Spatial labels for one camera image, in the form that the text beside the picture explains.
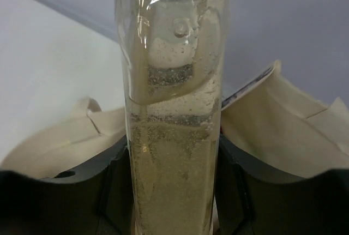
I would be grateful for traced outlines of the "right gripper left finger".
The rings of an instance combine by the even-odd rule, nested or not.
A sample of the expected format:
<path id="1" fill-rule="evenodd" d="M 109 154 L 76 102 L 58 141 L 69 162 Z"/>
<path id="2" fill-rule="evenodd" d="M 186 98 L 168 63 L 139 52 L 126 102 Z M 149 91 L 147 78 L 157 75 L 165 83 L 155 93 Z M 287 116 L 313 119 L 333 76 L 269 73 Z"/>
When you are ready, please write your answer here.
<path id="1" fill-rule="evenodd" d="M 52 178 L 1 171 L 1 234 L 133 234 L 127 140 Z"/>

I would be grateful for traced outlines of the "amber liquid bottle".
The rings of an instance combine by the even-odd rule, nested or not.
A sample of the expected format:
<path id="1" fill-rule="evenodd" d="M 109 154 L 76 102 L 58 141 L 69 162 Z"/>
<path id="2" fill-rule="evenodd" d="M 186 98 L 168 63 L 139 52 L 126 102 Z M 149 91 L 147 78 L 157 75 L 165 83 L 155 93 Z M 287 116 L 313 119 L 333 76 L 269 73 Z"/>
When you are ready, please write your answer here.
<path id="1" fill-rule="evenodd" d="M 211 234 L 229 0 L 115 0 L 137 234 Z"/>

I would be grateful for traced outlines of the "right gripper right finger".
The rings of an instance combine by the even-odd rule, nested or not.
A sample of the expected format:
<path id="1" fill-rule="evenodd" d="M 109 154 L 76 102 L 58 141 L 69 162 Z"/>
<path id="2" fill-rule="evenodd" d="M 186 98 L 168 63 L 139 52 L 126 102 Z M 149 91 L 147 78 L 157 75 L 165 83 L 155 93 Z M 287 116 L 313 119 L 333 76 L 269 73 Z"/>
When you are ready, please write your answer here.
<path id="1" fill-rule="evenodd" d="M 221 234 L 348 234 L 348 170 L 280 171 L 220 137 L 215 198 Z"/>

